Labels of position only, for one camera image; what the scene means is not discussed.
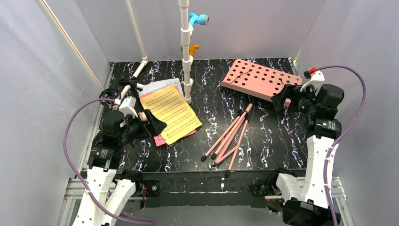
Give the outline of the pink microphone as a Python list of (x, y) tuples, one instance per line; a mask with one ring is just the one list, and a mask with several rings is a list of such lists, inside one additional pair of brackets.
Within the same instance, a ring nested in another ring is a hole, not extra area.
[(138, 117), (140, 118), (141, 121), (148, 121), (147, 116), (144, 112), (138, 113)]

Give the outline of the pink music stand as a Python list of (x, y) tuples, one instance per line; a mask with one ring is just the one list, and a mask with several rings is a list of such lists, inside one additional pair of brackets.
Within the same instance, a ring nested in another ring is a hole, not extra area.
[(218, 167), (226, 158), (231, 156), (225, 177), (229, 177), (242, 139), (248, 127), (250, 112), (254, 109), (257, 100), (272, 101), (282, 93), (285, 85), (298, 86), (302, 79), (293, 74), (284, 73), (276, 69), (261, 66), (246, 60), (237, 59), (220, 82), (220, 87), (233, 90), (253, 98), (247, 107), (237, 111), (229, 127), (223, 132), (210, 149), (202, 156), (201, 161), (212, 159), (211, 167)]

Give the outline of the white sheet music page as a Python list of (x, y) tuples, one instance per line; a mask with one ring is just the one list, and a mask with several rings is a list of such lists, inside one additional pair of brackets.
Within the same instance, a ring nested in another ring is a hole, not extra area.
[(146, 94), (150, 94), (150, 93), (156, 92), (160, 89), (163, 89), (169, 85), (173, 85), (175, 88), (178, 89), (178, 91), (180, 92), (180, 94), (182, 96), (184, 95), (180, 80), (178, 78), (151, 82), (147, 85), (144, 85), (143, 89), (140, 92), (138, 92), (138, 94), (139, 94), (139, 96), (144, 96)]

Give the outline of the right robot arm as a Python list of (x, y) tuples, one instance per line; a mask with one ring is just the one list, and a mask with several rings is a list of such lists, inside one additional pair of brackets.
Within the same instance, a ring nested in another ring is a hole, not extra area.
[(303, 186), (297, 176), (289, 170), (278, 169), (273, 179), (283, 198), (283, 222), (291, 226), (334, 226), (341, 222), (341, 214), (333, 210), (331, 194), (333, 147), (329, 148), (342, 133), (340, 121), (335, 119), (338, 106), (344, 98), (344, 90), (324, 84), (318, 90), (310, 85), (301, 90), (301, 85), (286, 84), (271, 100), (277, 110), (290, 100), (290, 108), (301, 112), (307, 130), (307, 166)]

